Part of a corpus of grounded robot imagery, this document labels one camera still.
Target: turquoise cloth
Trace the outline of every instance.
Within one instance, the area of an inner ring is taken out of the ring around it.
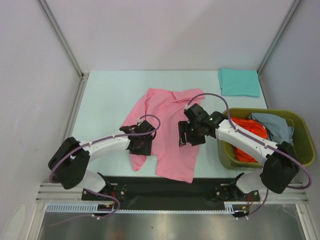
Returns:
[[[218,73],[222,96],[260,97],[257,71],[221,68]]]

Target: white wall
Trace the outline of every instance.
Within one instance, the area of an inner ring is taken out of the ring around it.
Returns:
[[[35,0],[0,1],[0,32],[1,235],[20,204],[30,223],[79,79]]]
[[[80,67],[257,69],[293,0],[47,0]]]
[[[262,72],[270,108],[288,109],[307,123],[320,153],[320,1],[305,0]],[[320,223],[320,159],[308,168],[313,186],[307,196]]]

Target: pink cloth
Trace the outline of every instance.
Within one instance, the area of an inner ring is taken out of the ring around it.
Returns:
[[[156,132],[151,148],[151,155],[157,156],[156,175],[192,183],[199,146],[187,144],[179,147],[178,122],[187,120],[184,115],[186,104],[201,93],[201,89],[177,92],[150,88],[124,121],[123,126],[130,126],[136,124],[137,119],[145,114],[153,114],[160,118],[161,127]],[[192,103],[200,104],[200,99],[203,98],[204,96],[200,96]],[[147,120],[157,127],[156,119],[147,117]],[[130,154],[133,170],[138,171],[146,159],[143,155]]]

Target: olive green basket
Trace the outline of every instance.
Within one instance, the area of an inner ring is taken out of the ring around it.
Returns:
[[[308,128],[305,121],[297,114],[287,110],[261,109],[261,108],[230,108],[230,116],[241,119],[247,119],[251,113],[274,114],[286,120],[289,126],[294,128],[293,132],[293,148],[298,160],[303,166],[310,166],[315,160],[315,148],[312,144]],[[218,153],[221,164],[226,169],[235,168],[262,168],[257,162],[241,162],[238,161],[234,147],[225,142],[218,140]]]

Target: reflective metal floor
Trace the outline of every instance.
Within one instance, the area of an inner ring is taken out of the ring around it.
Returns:
[[[116,214],[95,220],[46,213],[39,240],[305,240],[295,205],[266,205],[249,220],[217,214]]]

